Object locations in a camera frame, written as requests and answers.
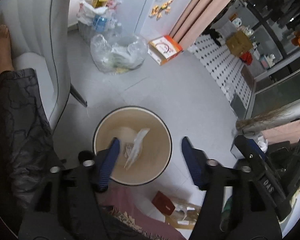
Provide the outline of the beige round trash bin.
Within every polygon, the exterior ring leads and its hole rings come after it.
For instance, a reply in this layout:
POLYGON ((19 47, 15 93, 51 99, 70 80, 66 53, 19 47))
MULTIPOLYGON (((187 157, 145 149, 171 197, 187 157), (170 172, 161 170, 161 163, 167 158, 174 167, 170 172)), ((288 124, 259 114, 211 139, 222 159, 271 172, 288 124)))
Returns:
POLYGON ((118 139, 119 155, 111 179, 126 186, 141 186, 157 179, 172 156, 168 127, 154 112, 136 106, 118 108, 95 129, 93 152, 100 153, 118 139))

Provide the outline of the pink curtain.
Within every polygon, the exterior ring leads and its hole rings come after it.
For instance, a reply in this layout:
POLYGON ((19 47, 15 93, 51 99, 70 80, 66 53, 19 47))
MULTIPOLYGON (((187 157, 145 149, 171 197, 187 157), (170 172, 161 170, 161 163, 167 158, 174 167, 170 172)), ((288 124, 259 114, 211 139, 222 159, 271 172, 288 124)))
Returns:
POLYGON ((186 50, 231 0, 191 0, 170 32, 186 50))

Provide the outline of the broom bristles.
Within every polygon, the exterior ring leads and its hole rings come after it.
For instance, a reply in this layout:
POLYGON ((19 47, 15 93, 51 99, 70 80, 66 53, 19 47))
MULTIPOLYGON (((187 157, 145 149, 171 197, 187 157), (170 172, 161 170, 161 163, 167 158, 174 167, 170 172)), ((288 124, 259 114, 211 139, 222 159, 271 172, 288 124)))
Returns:
POLYGON ((236 121, 235 127, 243 133, 259 132, 287 124, 298 116, 294 106, 281 107, 255 117, 236 121))

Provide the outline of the orange white cardboard box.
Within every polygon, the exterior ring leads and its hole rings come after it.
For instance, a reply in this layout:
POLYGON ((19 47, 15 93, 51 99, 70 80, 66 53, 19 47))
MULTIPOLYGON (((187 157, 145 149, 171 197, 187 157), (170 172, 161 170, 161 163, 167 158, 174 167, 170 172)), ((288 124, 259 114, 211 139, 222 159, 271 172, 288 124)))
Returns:
POLYGON ((149 56, 160 66, 178 56, 182 51, 180 44, 169 35, 156 38, 148 43, 149 56))

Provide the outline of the dark patterned trouser leg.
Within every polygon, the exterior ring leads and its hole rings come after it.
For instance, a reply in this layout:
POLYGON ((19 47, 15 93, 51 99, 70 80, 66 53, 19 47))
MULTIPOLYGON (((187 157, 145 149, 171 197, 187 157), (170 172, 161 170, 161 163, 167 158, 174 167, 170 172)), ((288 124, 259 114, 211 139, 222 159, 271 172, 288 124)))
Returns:
POLYGON ((53 148, 34 69, 0 74, 0 161, 12 206, 20 215, 50 169, 64 167, 53 148))

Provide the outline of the white trash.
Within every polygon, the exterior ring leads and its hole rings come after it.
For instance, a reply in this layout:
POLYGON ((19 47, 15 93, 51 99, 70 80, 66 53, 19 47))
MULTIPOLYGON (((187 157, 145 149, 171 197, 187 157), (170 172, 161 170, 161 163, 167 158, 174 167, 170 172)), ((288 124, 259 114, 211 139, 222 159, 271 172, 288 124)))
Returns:
POLYGON ((126 163, 124 168, 126 170, 130 169, 130 167, 137 161, 139 155, 142 152, 142 143, 145 136, 150 131, 149 128, 141 129, 134 138, 133 142, 129 142, 125 144, 125 150, 123 152, 124 157, 126 158, 126 163))

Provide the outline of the grey upholstered chair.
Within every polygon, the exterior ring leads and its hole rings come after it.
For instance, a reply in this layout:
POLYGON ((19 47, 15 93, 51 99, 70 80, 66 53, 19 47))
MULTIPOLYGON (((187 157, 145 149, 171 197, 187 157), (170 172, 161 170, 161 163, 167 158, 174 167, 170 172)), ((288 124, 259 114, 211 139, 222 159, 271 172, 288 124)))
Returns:
POLYGON ((70 0, 0 0, 0 24, 8 26, 15 69, 35 70, 40 97, 51 129, 55 129, 72 94, 67 59, 70 0))

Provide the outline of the red box on floor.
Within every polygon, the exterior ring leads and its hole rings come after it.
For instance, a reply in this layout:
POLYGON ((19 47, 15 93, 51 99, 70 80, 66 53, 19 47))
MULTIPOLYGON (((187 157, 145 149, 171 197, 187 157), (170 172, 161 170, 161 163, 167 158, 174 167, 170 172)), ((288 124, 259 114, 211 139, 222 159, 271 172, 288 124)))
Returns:
POLYGON ((158 191, 152 199, 152 204, 164 215, 170 216, 175 210, 175 205, 164 195, 161 191, 158 191))

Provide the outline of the person's foot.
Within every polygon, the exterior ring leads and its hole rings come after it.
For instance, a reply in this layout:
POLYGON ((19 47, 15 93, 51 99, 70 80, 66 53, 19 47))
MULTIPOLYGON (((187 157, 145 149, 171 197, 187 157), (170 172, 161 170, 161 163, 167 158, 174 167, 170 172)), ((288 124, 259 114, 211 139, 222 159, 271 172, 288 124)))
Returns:
POLYGON ((14 71, 11 54, 10 32, 6 25, 0 25, 0 74, 14 71))

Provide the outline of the brown cardboard box on shelf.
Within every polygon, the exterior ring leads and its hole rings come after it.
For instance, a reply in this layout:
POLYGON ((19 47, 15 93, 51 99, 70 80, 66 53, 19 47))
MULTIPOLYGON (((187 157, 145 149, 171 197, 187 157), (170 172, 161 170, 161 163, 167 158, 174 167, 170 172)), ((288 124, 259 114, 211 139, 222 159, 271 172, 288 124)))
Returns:
POLYGON ((225 44, 227 45, 230 53, 236 57, 241 57, 243 54, 253 48, 253 44, 247 35, 243 31, 237 31, 231 37, 229 37, 225 44))

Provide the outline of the white refrigerator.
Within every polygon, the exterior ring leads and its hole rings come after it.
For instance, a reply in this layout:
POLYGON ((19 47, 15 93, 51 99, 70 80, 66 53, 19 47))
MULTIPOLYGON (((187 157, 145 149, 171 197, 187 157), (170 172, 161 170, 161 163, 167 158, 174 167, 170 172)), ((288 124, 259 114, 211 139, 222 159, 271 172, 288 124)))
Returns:
POLYGON ((145 0, 135 33, 147 41, 168 35, 191 0, 145 0))

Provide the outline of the clear plastic bag on floor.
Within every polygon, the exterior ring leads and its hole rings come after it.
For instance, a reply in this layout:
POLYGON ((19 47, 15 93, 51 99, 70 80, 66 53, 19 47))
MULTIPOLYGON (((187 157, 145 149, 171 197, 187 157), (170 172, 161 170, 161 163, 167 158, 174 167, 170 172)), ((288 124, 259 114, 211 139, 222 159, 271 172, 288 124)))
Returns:
POLYGON ((136 35, 106 39, 97 34, 90 40, 90 54, 99 71, 123 74, 141 67, 148 51, 147 42, 136 35))

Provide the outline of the brown cardboard on floor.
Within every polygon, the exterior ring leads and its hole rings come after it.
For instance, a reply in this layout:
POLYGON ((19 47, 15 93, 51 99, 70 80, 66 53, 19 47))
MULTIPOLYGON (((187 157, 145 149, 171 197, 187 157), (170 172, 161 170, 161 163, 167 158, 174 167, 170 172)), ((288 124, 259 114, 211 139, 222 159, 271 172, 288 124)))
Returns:
POLYGON ((201 206, 188 203, 186 200, 177 197, 169 198, 175 208, 171 215, 165 215, 165 223, 175 229, 193 230, 200 214, 201 206))

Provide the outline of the white bag of recyclables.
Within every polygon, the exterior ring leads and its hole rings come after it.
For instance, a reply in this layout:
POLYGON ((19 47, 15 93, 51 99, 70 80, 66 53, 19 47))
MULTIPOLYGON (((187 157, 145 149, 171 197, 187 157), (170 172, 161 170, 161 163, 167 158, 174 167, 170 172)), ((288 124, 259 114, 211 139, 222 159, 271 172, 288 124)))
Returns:
POLYGON ((79 0, 78 31, 85 40, 115 29, 121 0, 79 0))

